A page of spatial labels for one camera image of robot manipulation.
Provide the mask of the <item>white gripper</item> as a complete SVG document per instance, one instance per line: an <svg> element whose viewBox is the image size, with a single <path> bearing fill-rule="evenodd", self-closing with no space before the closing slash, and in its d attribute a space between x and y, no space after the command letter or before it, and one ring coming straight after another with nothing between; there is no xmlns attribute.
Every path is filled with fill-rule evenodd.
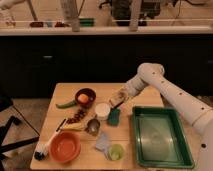
<svg viewBox="0 0 213 171"><path fill-rule="evenodd" d="M130 98L139 95L146 87L147 83L145 83L138 75L135 75L125 83L125 90L119 92L119 98L123 102L128 101Z"/></svg>

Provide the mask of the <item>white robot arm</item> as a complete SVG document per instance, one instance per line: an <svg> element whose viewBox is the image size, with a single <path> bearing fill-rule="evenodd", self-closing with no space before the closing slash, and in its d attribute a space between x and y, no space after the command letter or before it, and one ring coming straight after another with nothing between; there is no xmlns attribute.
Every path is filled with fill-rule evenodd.
<svg viewBox="0 0 213 171"><path fill-rule="evenodd" d="M142 63L137 74L120 89L124 99L139 95L146 86L156 88L202 136L196 171L213 171L213 107L190 95L164 77L164 67Z"/></svg>

